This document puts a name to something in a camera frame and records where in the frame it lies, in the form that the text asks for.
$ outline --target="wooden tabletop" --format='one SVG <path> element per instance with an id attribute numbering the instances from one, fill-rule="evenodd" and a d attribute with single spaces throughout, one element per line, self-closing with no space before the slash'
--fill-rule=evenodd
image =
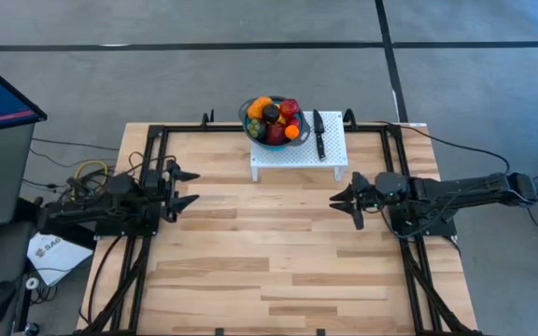
<path id="1" fill-rule="evenodd" d="M 130 168 L 130 153 L 144 150 L 148 126 L 126 125 L 116 172 Z M 431 140 L 410 130 L 403 138 L 411 174 L 438 178 Z M 386 170 L 377 133 L 348 133 L 346 140 L 342 182 L 330 169 L 287 169 L 261 170 L 254 183 L 243 133 L 170 134 L 167 153 L 201 175 L 179 189 L 201 197 L 177 223 L 162 221 L 152 240 L 138 334 L 213 334 L 215 328 L 226 334 L 413 334 L 398 240 L 380 215 L 366 214 L 365 229 L 356 231 L 349 216 L 329 207 L 352 172 L 374 180 Z M 83 312 L 112 241 L 101 240 L 94 252 Z M 436 289 L 460 321 L 476 328 L 458 252 L 442 238 L 428 237 L 426 244 Z M 122 239 L 103 268 L 95 312 L 117 288 L 124 246 Z M 132 292 L 126 302 L 124 328 Z"/>

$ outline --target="bowl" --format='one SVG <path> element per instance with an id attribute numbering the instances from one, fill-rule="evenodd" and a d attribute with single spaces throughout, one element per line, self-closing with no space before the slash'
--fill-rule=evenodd
<path id="1" fill-rule="evenodd" d="M 273 100 L 273 104 L 276 104 L 276 105 L 281 104 L 281 102 L 283 102 L 286 99 L 281 96 L 269 96 L 269 98 L 271 98 Z M 283 145 L 279 145 L 279 146 L 267 145 L 260 142 L 258 139 L 256 139 L 252 135 L 250 135 L 248 133 L 248 125 L 250 124 L 250 118 L 248 117 L 248 107 L 251 106 L 255 100 L 257 100 L 257 98 L 251 98 L 251 99 L 246 100 L 238 109 L 238 117 L 242 121 L 242 128 L 244 129 L 244 133 L 247 135 L 250 141 L 269 150 L 281 150 L 281 149 L 284 149 L 285 147 L 299 146 L 303 144 L 306 141 L 306 139 L 308 139 L 308 135 L 310 134 L 310 126 L 308 126 L 306 119 L 304 119 L 304 113 L 302 112 L 302 110 L 294 115 L 294 117 L 300 121 L 300 133 L 298 134 L 297 137 L 291 139 L 290 141 L 288 141 L 287 143 Z"/>

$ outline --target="knife blade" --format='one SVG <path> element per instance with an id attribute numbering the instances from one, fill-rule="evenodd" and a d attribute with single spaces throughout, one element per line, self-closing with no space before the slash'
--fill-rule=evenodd
<path id="1" fill-rule="evenodd" d="M 325 127 L 323 126 L 323 118 L 320 113 L 314 109 L 313 110 L 313 123 L 315 124 L 315 136 L 317 137 L 317 153 L 319 154 L 319 160 L 325 160 L 325 146 L 323 145 L 322 134 L 325 132 Z"/>

